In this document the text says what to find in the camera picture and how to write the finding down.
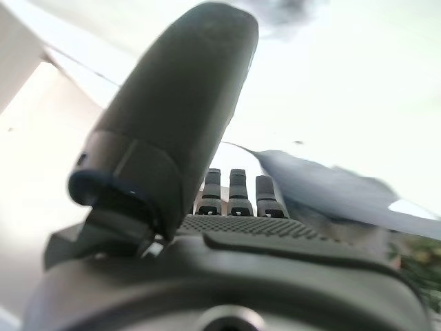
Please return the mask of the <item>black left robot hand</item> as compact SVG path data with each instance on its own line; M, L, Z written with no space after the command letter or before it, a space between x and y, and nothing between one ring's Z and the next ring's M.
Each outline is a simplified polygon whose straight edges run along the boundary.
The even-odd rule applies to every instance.
M385 184L269 150L256 200L210 164L258 44L258 22L205 2L150 46L88 135L68 180L84 222L50 235L24 330L432 330L419 289L318 229L435 234Z

